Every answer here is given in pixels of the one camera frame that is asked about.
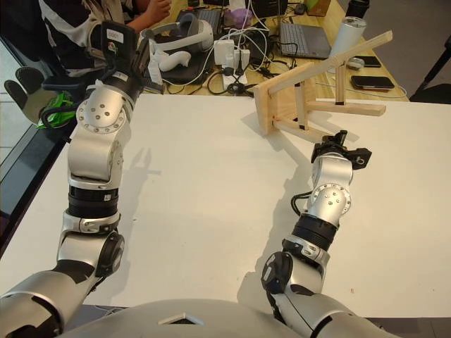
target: desk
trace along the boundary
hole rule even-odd
[[[187,6],[186,0],[173,0],[171,15],[167,19],[165,19],[161,24],[174,22],[175,19],[177,18],[178,13],[180,12],[180,10],[186,9],[186,6]],[[340,4],[337,2],[337,0],[332,0],[330,2],[329,10],[328,10],[327,15],[325,17],[308,16],[307,14],[304,14],[304,15],[296,15],[295,17],[293,17],[293,19],[294,19],[295,23],[299,23],[299,24],[302,24],[302,25],[312,25],[312,26],[321,26],[321,27],[323,27],[325,32],[326,32],[326,36],[328,38],[329,44],[332,46],[333,45],[333,41],[335,39],[335,36],[338,33],[338,29],[340,28],[341,21],[342,21],[342,19],[344,17],[345,17],[345,12],[341,8]],[[271,30],[271,34],[277,34],[277,32],[276,32],[277,21],[276,20],[273,20],[272,18],[267,18],[266,25]],[[394,36],[393,37],[393,41],[391,41],[389,43],[395,44],[396,43],[396,39],[397,39],[397,37]],[[375,53],[372,50],[368,50],[364,54],[372,55],[372,56],[375,55]],[[291,62],[291,60],[292,60],[291,58],[286,58],[286,57],[281,57],[281,56],[276,56],[276,58],[279,59],[279,60],[287,61],[287,62]],[[315,63],[320,62],[318,60],[312,60],[312,59],[306,59],[306,58],[298,58],[297,59],[297,64],[298,65],[302,65],[303,63],[306,63],[308,61],[313,61]],[[279,66],[282,69],[285,67],[282,64],[280,64]],[[274,65],[271,65],[270,69],[271,69],[272,72],[275,72],[275,73],[279,73],[281,71],[280,68],[277,68]],[[364,68],[364,69],[362,69],[360,71],[347,69],[346,73],[347,73],[348,79],[350,79],[350,77],[352,75],[368,75],[368,76],[386,76],[386,77],[389,77],[392,80],[392,82],[396,85],[396,88],[390,90],[387,94],[386,93],[379,93],[379,94],[384,94],[384,95],[388,95],[388,96],[400,96],[400,95],[402,95],[401,90],[397,87],[397,83],[396,83],[395,79],[388,72],[387,68],[384,65],[382,65],[381,68]],[[256,72],[249,71],[249,70],[247,70],[246,76],[247,76],[247,79],[248,79],[248,83],[260,83],[260,82],[265,80],[262,75],[260,75],[260,74],[258,74]],[[335,84],[335,81],[333,80],[334,78],[335,78],[335,76],[331,75],[331,74],[321,74],[321,75],[316,77],[316,81],[317,82],[326,83],[326,84],[329,84],[329,85],[334,85]],[[185,87],[184,90],[182,90],[180,92],[180,94],[188,94],[188,93],[192,92],[193,90],[195,90],[198,87],[199,87],[198,84],[188,85],[188,86]],[[352,85],[350,84],[349,81],[347,82],[347,87],[348,88],[352,88]],[[211,88],[214,91],[216,91],[216,92],[220,92],[220,91],[223,90],[221,77],[218,76],[216,79],[213,79],[211,81]],[[176,88],[173,87],[173,88],[171,88],[171,91],[172,92],[177,92],[178,89],[180,89],[180,87],[176,87]],[[326,87],[326,86],[318,84],[316,86],[316,90],[318,92],[317,97],[330,98],[330,99],[335,98],[335,89],[334,88]],[[205,85],[196,94],[210,95],[208,90],[205,88]],[[362,100],[372,99],[372,100],[389,100],[389,101],[409,101],[407,97],[403,97],[401,99],[383,99],[383,98],[379,98],[377,96],[369,96],[369,95],[360,94],[360,93],[356,93],[356,92],[350,92],[350,91],[346,92],[346,97],[348,99],[362,99]]]
[[[386,104],[379,118],[311,114],[318,128],[349,130],[349,148],[373,151],[354,174],[324,292],[366,317],[448,317],[451,107]],[[261,267],[297,220],[291,197],[311,189],[312,148],[282,132],[261,137],[249,98],[142,95],[124,155],[121,268],[85,303],[205,298],[269,311]],[[0,294],[54,266],[66,156],[0,260]]]

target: person's hand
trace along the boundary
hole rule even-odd
[[[150,0],[147,10],[144,12],[149,27],[167,18],[171,13],[171,0]]]

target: black smartphone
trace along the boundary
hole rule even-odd
[[[357,89],[382,89],[389,90],[395,85],[385,76],[356,76],[351,77],[351,84]]]
[[[380,68],[382,66],[381,62],[375,56],[356,55],[355,58],[362,59],[365,62],[364,67]]]

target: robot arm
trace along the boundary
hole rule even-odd
[[[321,293],[328,249],[349,211],[353,170],[364,168],[367,149],[343,147],[346,132],[325,137],[312,156],[314,188],[283,251],[266,262],[261,282],[277,319],[302,337],[395,337]]]
[[[117,209],[123,148],[149,62],[148,40],[136,53],[133,30],[102,24],[110,71],[88,88],[77,109],[68,152],[69,207],[52,270],[41,271],[0,297],[0,337],[54,337],[86,296],[121,264],[124,238]],[[122,43],[117,38],[122,35]]]

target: keyboard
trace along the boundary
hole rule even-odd
[[[221,19],[221,14],[219,11],[211,9],[199,9],[196,11],[197,18],[199,20],[207,21],[211,28],[213,29],[213,34],[218,32],[219,20]]]
[[[280,50],[283,55],[303,56],[309,54],[301,25],[292,23],[280,24]]]

